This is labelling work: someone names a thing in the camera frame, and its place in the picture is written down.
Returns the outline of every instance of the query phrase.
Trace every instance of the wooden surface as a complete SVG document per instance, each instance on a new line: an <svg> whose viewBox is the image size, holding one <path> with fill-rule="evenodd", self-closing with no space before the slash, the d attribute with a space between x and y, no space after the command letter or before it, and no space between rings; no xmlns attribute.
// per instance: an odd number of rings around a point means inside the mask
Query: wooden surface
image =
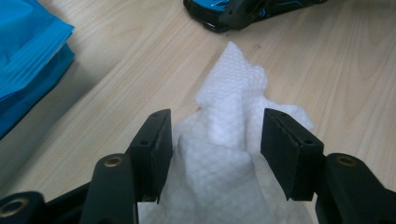
<svg viewBox="0 0 396 224"><path fill-rule="evenodd" d="M360 158L396 190L396 2L329 0L224 34L193 21L181 0L40 3L75 25L76 59L0 142L0 198L53 199L123 152L150 113L186 118L228 41L266 70L270 100L306 109L325 154Z"/></svg>

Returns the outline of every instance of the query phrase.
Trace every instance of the wood grain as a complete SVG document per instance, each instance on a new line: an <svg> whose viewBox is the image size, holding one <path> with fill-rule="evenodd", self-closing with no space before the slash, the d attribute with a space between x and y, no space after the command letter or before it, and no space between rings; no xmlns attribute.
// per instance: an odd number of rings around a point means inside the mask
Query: wood grain
<svg viewBox="0 0 396 224"><path fill-rule="evenodd" d="M50 200L123 152L150 113L186 118L228 41L266 70L267 98L306 109L325 154L362 159L396 190L396 2L329 0L224 34L179 0L40 3L76 27L76 59L0 142L0 198L39 190Z"/></svg>

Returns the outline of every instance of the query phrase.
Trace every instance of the white paper towel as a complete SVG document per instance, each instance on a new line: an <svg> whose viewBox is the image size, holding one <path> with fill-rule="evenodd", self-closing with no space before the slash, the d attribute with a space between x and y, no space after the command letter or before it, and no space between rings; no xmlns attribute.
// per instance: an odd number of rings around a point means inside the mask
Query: white paper towel
<svg viewBox="0 0 396 224"><path fill-rule="evenodd" d="M140 223L311 222L302 204L286 202L260 144L265 107L312 123L299 106L268 101L266 85L264 70L230 42L196 95L200 110L174 127L160 204L140 203Z"/></svg>

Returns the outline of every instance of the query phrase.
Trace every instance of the textured paper towel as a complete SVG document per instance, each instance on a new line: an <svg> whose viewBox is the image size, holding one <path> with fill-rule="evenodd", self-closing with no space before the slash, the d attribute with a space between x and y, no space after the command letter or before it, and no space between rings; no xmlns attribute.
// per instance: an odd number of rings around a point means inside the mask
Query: textured paper towel
<svg viewBox="0 0 396 224"><path fill-rule="evenodd" d="M305 128L296 105L263 96L264 70L229 43L198 91L200 110L174 127L174 156L160 204L140 203L141 223L310 223L304 206L286 202L260 154L265 107Z"/></svg>

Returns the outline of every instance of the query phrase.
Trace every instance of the blue package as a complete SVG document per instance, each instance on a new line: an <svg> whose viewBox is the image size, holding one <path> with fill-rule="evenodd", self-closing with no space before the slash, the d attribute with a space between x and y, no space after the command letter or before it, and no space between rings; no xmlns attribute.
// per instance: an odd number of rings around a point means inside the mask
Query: blue package
<svg viewBox="0 0 396 224"><path fill-rule="evenodd" d="M0 1L0 139L73 61L65 44L72 31L36 0Z"/></svg>

